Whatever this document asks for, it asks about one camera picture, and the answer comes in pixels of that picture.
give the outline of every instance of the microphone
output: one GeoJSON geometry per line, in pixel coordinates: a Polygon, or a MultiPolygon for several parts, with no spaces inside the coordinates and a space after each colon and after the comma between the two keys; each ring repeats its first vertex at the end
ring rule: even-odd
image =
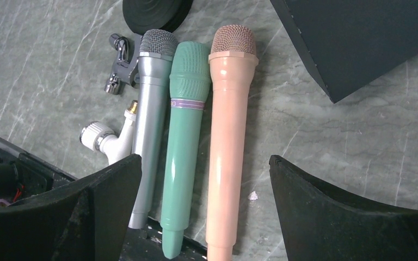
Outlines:
{"type": "Polygon", "coordinates": [[[169,75],[178,44],[172,33],[159,29],[146,31],[140,44],[140,93],[132,154],[142,157],[142,180],[129,228],[144,228],[151,209],[164,118],[169,106],[169,75]]]}
{"type": "Polygon", "coordinates": [[[259,60],[252,31],[219,28],[209,55],[212,103],[207,259],[231,260],[236,242],[249,86],[259,60]]]}
{"type": "Polygon", "coordinates": [[[201,43],[180,43],[170,74],[169,141],[160,221],[163,253],[168,259],[179,255],[183,231],[189,225],[202,110],[211,86],[209,53],[201,43]]]}

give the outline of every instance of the white connector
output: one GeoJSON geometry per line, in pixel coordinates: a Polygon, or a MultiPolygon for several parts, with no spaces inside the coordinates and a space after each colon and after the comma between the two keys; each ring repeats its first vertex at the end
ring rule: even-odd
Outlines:
{"type": "Polygon", "coordinates": [[[100,151],[108,158],[108,165],[129,156],[132,151],[133,135],[136,122],[137,101],[124,111],[124,125],[119,138],[105,124],[94,121],[85,126],[79,136],[80,142],[93,151],[100,151]]]}

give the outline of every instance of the black box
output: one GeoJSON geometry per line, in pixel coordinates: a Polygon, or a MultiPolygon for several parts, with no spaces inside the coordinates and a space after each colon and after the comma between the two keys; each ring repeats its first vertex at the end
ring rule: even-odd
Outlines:
{"type": "Polygon", "coordinates": [[[418,54],[418,0],[270,0],[333,103],[418,54]]]}

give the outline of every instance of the silver microphone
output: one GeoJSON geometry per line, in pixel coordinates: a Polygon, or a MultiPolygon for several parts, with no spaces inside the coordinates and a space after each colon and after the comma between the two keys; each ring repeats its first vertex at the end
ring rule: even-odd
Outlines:
{"type": "Polygon", "coordinates": [[[142,157],[142,180],[129,228],[144,228],[151,209],[164,118],[170,104],[169,75],[178,44],[172,33],[159,29],[148,30],[140,44],[140,93],[132,153],[142,157]]]}

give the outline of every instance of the black tape roll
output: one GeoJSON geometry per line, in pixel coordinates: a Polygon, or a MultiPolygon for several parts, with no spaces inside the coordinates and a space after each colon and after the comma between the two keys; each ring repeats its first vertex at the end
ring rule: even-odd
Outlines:
{"type": "Polygon", "coordinates": [[[187,17],[193,0],[122,0],[122,14],[137,34],[150,29],[175,31],[187,17]]]}

